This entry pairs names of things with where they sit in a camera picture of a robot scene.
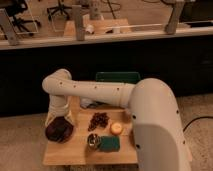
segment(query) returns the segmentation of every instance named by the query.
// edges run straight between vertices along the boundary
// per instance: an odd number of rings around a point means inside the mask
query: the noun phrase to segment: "wooden tabletop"
[[[97,109],[82,109],[79,106],[79,98],[71,98],[71,111],[76,120],[75,131],[72,138],[64,143],[58,144],[48,142],[44,154],[44,165],[86,165],[86,164],[130,164],[137,163],[137,155],[132,135],[131,119],[128,118],[123,109],[109,106]],[[118,152],[94,151],[87,146],[87,137],[90,119],[96,112],[107,112],[110,117],[107,128],[96,128],[92,133],[99,136],[111,135],[110,123],[119,121],[123,123],[124,130],[119,136],[120,150]]]
[[[114,20],[88,20],[84,19],[84,27],[88,24],[94,26],[95,35],[106,34],[107,31],[112,30],[113,27],[121,27],[121,33],[129,33],[131,29],[128,27],[127,19],[114,19]],[[67,21],[64,36],[75,36],[75,26],[73,21]]]

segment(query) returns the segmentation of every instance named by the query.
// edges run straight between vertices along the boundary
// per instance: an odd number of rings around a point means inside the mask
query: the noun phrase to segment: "chair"
[[[29,32],[29,35],[32,36],[33,33],[30,33],[30,30],[27,29],[24,24],[26,23],[36,23],[38,27],[41,27],[41,23],[38,20],[24,20],[22,18],[17,18],[16,15],[19,13],[23,13],[28,10],[27,3],[25,0],[12,0],[11,6],[5,8],[9,17],[13,18],[12,24],[13,26],[18,27],[18,29],[22,31]]]
[[[47,8],[48,19],[51,20],[51,15],[54,15],[56,12],[60,12],[61,14],[66,15],[66,19],[69,20],[70,16],[66,9],[72,9],[72,7],[68,7],[64,5],[61,0],[58,0],[58,5],[55,7]]]

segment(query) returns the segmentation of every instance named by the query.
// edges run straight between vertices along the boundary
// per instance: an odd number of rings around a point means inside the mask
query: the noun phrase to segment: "black cable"
[[[213,116],[200,116],[197,118],[192,119],[184,128],[183,128],[183,132],[186,131],[186,129],[195,121],[200,120],[200,119],[213,119]]]
[[[156,0],[156,1],[152,1],[152,0],[141,0],[141,1],[144,1],[144,2],[150,3],[150,4],[159,3],[160,2],[160,0]]]
[[[110,2],[109,0],[101,0],[102,3],[107,4],[110,8],[110,11],[101,11],[102,13],[112,13],[112,16],[114,19],[116,19],[115,13],[117,11],[120,11],[122,8],[122,5],[116,2]]]

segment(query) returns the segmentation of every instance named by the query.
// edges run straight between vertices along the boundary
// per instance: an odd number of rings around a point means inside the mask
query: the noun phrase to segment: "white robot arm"
[[[164,82],[145,79],[134,85],[72,81],[70,73],[61,69],[46,77],[42,85],[50,94],[49,113],[55,117],[69,113],[69,95],[128,108],[141,171],[191,170],[176,99]]]

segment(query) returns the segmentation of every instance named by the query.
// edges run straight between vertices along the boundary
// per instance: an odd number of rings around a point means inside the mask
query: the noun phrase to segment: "floor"
[[[213,94],[179,97],[183,126],[197,116],[213,116]],[[46,114],[0,118],[0,168],[2,171],[137,171],[136,165],[44,166]],[[193,161],[192,171],[213,170],[213,120],[194,122],[185,132]]]
[[[112,8],[115,10],[115,16],[118,19],[126,18],[133,31],[163,29],[171,15],[172,8],[165,5],[160,0],[157,3],[147,3],[143,0],[111,0]],[[37,19],[41,22],[42,27],[38,28],[35,23],[26,24],[27,28],[34,33],[30,37],[27,32],[20,33],[17,28],[19,38],[43,38],[43,37],[62,37],[66,18],[60,13],[52,16],[52,20],[48,20],[47,8],[57,5],[57,0],[27,0],[29,10],[20,14],[23,19]],[[67,6],[71,6],[74,0],[64,0]],[[101,11],[104,19],[113,19],[110,8],[106,4],[106,0],[100,1]],[[72,11],[67,10],[72,18]],[[0,33],[0,39],[4,39],[3,33]]]

